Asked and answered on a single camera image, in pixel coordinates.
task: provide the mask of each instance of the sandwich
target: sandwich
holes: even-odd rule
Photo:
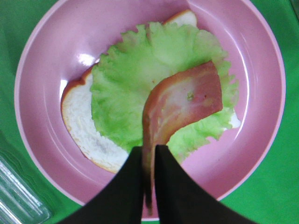
[[[62,117],[86,158],[116,173],[132,147],[142,145],[142,112],[155,86],[206,63],[217,70],[222,107],[171,133],[169,149],[181,163],[208,144],[208,137],[218,140],[225,130],[240,125],[234,110],[238,81],[229,74],[228,54],[197,23],[195,14],[185,10],[163,23],[137,25],[135,31],[122,34],[122,41],[101,54],[79,80],[68,83],[61,101]],[[187,92],[186,97],[193,95]]]

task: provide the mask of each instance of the black tongs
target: black tongs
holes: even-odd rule
[[[142,147],[134,147],[114,179],[62,224],[140,224]],[[160,224],[252,224],[218,202],[181,168],[167,146],[156,146],[155,190]]]

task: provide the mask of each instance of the green tablecloth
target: green tablecloth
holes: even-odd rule
[[[0,155],[51,210],[47,223],[56,223],[80,206],[54,188],[29,157],[14,115],[14,79],[28,37],[56,1],[0,1]],[[252,2],[281,48],[287,82],[285,112],[262,164],[222,202],[259,223],[299,223],[299,23],[288,0]]]

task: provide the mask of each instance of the green lettuce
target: green lettuce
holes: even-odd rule
[[[178,130],[168,146],[182,161],[198,147],[230,129],[238,82],[217,38],[191,25],[137,25],[122,34],[93,67],[92,116],[97,131],[130,152],[142,145],[142,111],[150,91],[164,78],[212,60],[221,80],[223,110]]]

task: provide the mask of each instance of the clear plastic container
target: clear plastic container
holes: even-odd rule
[[[38,224],[50,217],[37,195],[0,156],[0,223]]]

